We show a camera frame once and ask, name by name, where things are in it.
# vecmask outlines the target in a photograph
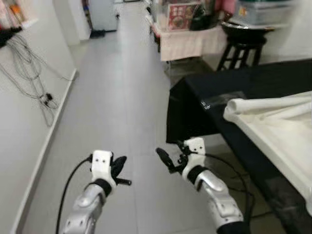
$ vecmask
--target tangled cable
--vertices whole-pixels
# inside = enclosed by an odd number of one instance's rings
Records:
[[[62,76],[57,70],[52,68],[45,60],[35,54],[29,47],[25,38],[21,35],[14,35],[6,43],[13,55],[14,67],[18,75],[26,81],[30,82],[32,93],[27,92],[20,83],[0,64],[0,70],[9,78],[9,80],[19,89],[19,91],[33,99],[37,99],[45,123],[48,127],[54,122],[54,113],[52,110],[58,108],[58,103],[54,100],[52,94],[48,93],[41,81],[40,75],[42,72],[41,64],[48,68],[58,77],[73,81]]]

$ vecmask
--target gray tile floor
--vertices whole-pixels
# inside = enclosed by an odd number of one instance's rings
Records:
[[[215,233],[204,200],[179,175],[169,175],[154,153],[156,147],[172,154],[178,150],[165,144],[170,81],[148,34],[144,7],[139,2],[118,4],[118,31],[91,40],[81,62],[78,52],[80,77],[48,154],[24,234],[55,232],[65,181],[95,149],[127,155],[122,176],[133,180],[131,187],[118,186],[108,198],[97,234]],[[211,136],[206,147],[210,153],[229,151],[220,136]],[[61,226],[90,179],[89,166],[73,178]]]

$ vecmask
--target bar stool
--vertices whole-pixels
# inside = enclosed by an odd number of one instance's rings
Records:
[[[255,50],[252,66],[258,65],[262,48],[267,42],[267,40],[264,38],[264,35],[270,31],[274,31],[274,29],[253,29],[231,22],[222,22],[221,26],[223,31],[228,35],[228,44],[221,57],[217,71],[222,69],[234,69],[238,61],[240,61],[240,68],[246,67],[247,59],[251,50]],[[233,56],[228,58],[232,47],[234,48]],[[224,65],[226,61],[230,62],[228,68]]]

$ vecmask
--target robotic hand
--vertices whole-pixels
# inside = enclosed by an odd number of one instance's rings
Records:
[[[218,234],[249,234],[248,225],[226,184],[204,166],[205,145],[200,137],[178,142],[182,151],[179,165],[174,166],[169,155],[161,148],[156,152],[170,173],[179,172],[185,181],[207,197],[208,208]]]
[[[96,150],[92,154],[92,182],[75,200],[62,234],[93,234],[106,197],[111,195],[118,184],[131,185],[130,180],[120,179],[127,157],[113,161],[113,153]]]

